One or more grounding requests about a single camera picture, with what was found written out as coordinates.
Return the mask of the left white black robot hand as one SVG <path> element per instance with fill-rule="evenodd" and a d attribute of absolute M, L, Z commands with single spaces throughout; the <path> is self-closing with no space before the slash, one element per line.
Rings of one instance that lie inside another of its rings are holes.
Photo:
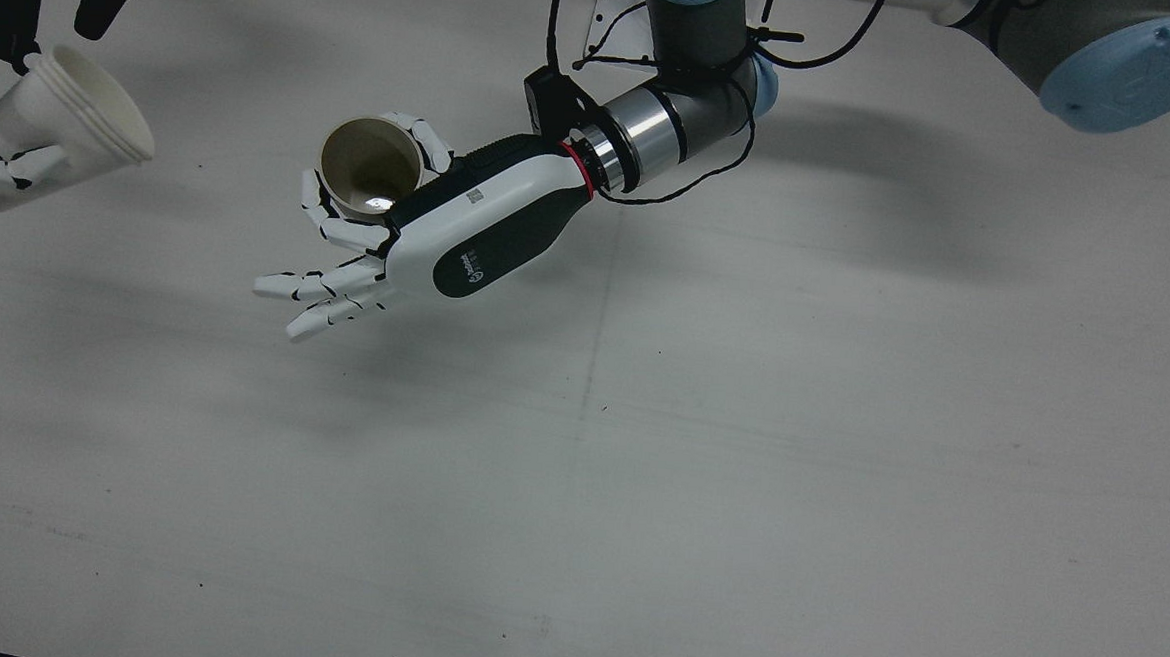
<path fill-rule="evenodd" d="M 412 115 L 355 117 L 326 137 L 300 198 L 352 257 L 259 276 L 253 292 L 304 305 L 285 330 L 298 341 L 397 300 L 462 299 L 545 253 L 592 193 L 566 143 L 511 134 L 457 155 Z"/>

